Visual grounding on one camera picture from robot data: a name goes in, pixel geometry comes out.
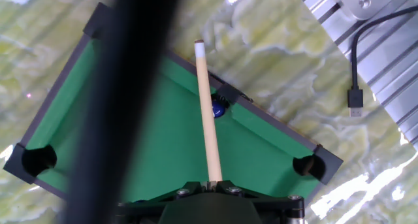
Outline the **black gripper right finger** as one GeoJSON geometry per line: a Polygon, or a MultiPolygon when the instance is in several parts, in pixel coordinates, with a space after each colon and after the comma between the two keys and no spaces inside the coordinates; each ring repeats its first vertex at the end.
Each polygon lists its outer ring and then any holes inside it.
{"type": "Polygon", "coordinates": [[[305,203],[300,195],[273,197],[234,185],[231,181],[220,181],[214,185],[216,193],[233,195],[250,201],[263,223],[305,224],[305,203]]]}

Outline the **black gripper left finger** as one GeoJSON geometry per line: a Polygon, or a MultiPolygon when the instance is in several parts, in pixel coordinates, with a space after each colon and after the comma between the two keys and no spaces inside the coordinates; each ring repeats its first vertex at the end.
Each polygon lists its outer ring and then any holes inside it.
{"type": "Polygon", "coordinates": [[[174,191],[150,200],[120,202],[114,216],[116,224],[158,223],[165,206],[179,199],[205,193],[210,190],[210,182],[186,182],[174,191]]]}

